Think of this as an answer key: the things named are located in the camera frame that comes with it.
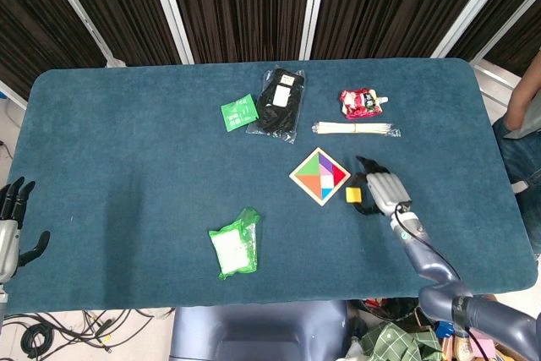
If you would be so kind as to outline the blue table cloth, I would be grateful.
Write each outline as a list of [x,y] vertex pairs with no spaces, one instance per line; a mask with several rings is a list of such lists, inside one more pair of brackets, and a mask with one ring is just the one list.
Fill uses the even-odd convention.
[[[434,246],[475,293],[531,287],[538,269],[477,80],[461,59],[286,61],[306,87],[293,144],[227,132],[221,106],[257,94],[272,64],[50,70],[33,84],[10,178],[36,182],[8,312],[414,296],[424,285],[388,220],[339,191],[319,206],[290,178],[320,147],[396,173]],[[387,96],[347,119],[343,90]],[[392,123],[401,137],[315,134],[316,122]],[[208,232],[246,207],[258,268],[219,278]]]

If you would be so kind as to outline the wooden tangram tray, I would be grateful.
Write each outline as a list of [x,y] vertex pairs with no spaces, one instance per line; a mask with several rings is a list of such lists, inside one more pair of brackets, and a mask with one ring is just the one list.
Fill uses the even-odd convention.
[[[346,170],[342,165],[340,165],[336,160],[334,160],[329,154],[327,154],[324,150],[322,150],[320,147],[317,147],[316,149],[314,150],[318,150],[319,153],[324,153],[328,158],[331,159],[332,163],[340,168],[342,168],[344,171],[347,171],[349,173],[349,177],[347,179],[344,179],[340,184],[338,184],[337,186],[334,184],[334,180],[333,178],[330,178],[330,177],[321,177],[320,176],[320,184],[321,184],[321,188],[335,188],[336,192],[345,184],[345,182],[351,177],[351,174],[348,170]],[[289,174],[289,178],[302,190],[304,191],[311,199],[313,199],[319,206],[324,206],[331,198],[332,195],[329,199],[327,200],[317,200],[309,191],[307,191],[303,185],[295,178],[295,176],[292,174],[292,172]]]

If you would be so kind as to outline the crumpled red snack pouch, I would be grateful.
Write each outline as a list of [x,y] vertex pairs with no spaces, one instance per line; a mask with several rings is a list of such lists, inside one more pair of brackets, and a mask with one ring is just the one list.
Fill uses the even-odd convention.
[[378,96],[370,88],[343,90],[339,100],[342,103],[342,113],[350,120],[380,115],[383,112],[382,105],[389,101],[387,96]]

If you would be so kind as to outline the dark pleated curtain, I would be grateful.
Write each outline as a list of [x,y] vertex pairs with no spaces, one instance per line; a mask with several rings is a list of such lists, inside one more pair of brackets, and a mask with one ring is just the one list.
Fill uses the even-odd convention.
[[[174,0],[196,63],[293,60],[309,0]],[[313,59],[429,57],[469,0],[320,0]],[[79,0],[129,66],[178,64],[160,0]],[[107,63],[68,0],[0,0],[0,81],[28,99],[53,68]]]

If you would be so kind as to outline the small green sachet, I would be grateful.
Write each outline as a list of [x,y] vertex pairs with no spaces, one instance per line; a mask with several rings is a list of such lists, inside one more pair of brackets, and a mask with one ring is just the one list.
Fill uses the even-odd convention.
[[259,118],[253,97],[250,94],[221,106],[221,114],[227,132],[241,128]]

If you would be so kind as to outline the green plaid cloth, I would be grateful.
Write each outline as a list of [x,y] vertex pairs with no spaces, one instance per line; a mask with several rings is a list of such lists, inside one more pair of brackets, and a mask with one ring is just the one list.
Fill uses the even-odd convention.
[[381,323],[361,339],[369,361],[442,361],[442,348],[432,329],[407,332],[394,323]]

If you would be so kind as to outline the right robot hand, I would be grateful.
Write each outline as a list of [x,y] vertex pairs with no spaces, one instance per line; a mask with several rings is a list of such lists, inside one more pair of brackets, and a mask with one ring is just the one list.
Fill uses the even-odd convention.
[[370,192],[372,205],[353,203],[354,208],[365,216],[378,215],[391,217],[396,212],[405,213],[411,210],[412,199],[407,193],[400,178],[381,166],[377,161],[356,156],[363,165],[363,172],[356,172],[350,183],[351,187]]

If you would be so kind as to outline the green white wet wipes pack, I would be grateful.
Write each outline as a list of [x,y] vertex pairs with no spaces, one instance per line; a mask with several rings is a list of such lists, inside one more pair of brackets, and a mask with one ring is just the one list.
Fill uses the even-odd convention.
[[257,271],[256,226],[260,218],[256,209],[246,207],[233,223],[208,232],[220,266],[221,280]]

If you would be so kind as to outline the blue robot torso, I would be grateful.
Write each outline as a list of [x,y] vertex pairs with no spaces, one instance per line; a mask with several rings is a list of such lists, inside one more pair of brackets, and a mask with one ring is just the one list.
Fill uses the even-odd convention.
[[178,307],[169,361],[334,361],[347,340],[341,300]]

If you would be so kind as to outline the green triangle puzzle piece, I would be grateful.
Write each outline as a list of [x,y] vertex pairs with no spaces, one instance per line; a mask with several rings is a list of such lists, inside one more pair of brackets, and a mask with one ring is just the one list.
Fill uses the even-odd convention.
[[320,174],[320,153],[314,150],[307,156],[292,172],[297,175],[319,175]]

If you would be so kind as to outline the orange triangle puzzle piece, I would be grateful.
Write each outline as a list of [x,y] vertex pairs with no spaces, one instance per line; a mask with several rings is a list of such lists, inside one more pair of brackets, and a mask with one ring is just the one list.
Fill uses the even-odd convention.
[[300,174],[295,178],[309,191],[317,200],[322,199],[322,188],[320,184],[320,175]]

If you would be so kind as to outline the brown sauce bottle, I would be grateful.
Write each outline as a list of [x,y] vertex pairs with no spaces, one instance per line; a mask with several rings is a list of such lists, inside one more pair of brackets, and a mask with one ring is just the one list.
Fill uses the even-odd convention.
[[475,361],[469,336],[454,336],[453,356],[456,361]]

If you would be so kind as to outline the bundle of wooden skewers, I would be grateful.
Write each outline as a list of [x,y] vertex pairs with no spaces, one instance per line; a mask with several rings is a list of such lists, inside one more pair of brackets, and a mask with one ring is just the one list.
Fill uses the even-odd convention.
[[315,134],[375,134],[401,137],[402,132],[392,123],[334,123],[316,122],[312,125]]

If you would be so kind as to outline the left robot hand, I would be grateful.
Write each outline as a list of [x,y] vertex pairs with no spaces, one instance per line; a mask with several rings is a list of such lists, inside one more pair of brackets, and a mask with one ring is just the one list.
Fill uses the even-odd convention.
[[0,286],[10,281],[20,267],[42,256],[49,244],[51,233],[46,230],[33,249],[20,253],[26,206],[35,185],[35,181],[27,183],[21,177],[0,189]]

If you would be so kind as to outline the white partition post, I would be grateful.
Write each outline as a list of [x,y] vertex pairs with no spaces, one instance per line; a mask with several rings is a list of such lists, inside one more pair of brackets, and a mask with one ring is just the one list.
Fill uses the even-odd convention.
[[487,2],[488,0],[468,0],[430,57],[446,57]]
[[89,32],[90,36],[96,43],[97,47],[101,51],[101,54],[106,59],[107,68],[125,68],[126,63],[123,60],[115,58],[113,56],[112,50],[107,45],[105,39],[101,35],[100,31],[97,29],[96,25],[86,12],[84,6],[80,0],[67,0],[73,11],[77,14],[84,27]]
[[298,59],[309,60],[311,57],[315,31],[318,23],[321,0],[307,0],[303,18],[303,30],[299,46]]
[[477,65],[484,56],[504,37],[504,35],[516,24],[516,22],[537,2],[538,0],[524,0],[513,12],[510,18],[495,32],[488,42],[477,52],[470,65]]
[[194,56],[177,0],[159,0],[166,18],[174,46],[182,64],[194,64]]

